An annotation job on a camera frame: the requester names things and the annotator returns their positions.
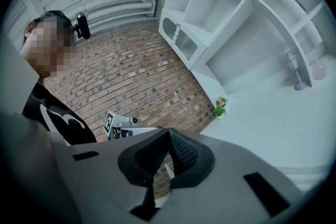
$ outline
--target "lavender lamp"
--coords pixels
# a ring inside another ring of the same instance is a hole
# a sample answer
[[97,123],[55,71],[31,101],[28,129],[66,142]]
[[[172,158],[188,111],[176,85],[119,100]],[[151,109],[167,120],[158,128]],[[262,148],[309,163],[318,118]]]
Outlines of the lavender lamp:
[[299,64],[298,64],[298,60],[296,59],[296,54],[287,52],[286,53],[286,64],[289,66],[291,70],[295,72],[297,82],[295,83],[294,89],[296,89],[297,91],[304,90],[307,87],[307,85],[301,80],[300,74],[298,72]]

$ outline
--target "white floor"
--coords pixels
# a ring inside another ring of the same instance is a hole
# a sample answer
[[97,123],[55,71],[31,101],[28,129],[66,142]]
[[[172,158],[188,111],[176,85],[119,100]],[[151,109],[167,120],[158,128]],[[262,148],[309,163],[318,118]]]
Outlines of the white floor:
[[232,105],[202,134],[241,145],[277,167],[302,190],[324,178],[336,143],[336,77],[318,88],[283,86]]

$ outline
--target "white drawer unit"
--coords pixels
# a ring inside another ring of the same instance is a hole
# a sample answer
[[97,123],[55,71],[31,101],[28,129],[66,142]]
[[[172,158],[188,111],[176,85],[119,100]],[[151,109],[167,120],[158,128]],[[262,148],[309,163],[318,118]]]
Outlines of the white drawer unit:
[[[312,89],[334,77],[335,26],[324,0],[166,0],[159,32],[212,103],[226,97],[232,105],[293,86],[288,51]],[[324,80],[312,76],[315,60]]]

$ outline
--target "white shelving unit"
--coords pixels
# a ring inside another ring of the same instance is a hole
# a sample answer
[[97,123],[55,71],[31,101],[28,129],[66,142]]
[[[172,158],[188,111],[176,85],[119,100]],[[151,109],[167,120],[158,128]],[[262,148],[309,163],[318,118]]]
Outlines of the white shelving unit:
[[[336,75],[335,21],[323,0],[166,0],[159,32],[213,105],[293,86],[287,51],[312,88]],[[327,69],[322,81],[312,77],[315,60]]]

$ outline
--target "black shirt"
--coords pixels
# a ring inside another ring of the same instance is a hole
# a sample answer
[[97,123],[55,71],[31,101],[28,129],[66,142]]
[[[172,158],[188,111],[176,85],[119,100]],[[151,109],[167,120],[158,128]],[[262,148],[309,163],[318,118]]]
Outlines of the black shirt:
[[34,86],[23,115],[60,133],[70,145],[96,142],[87,124],[40,84]]

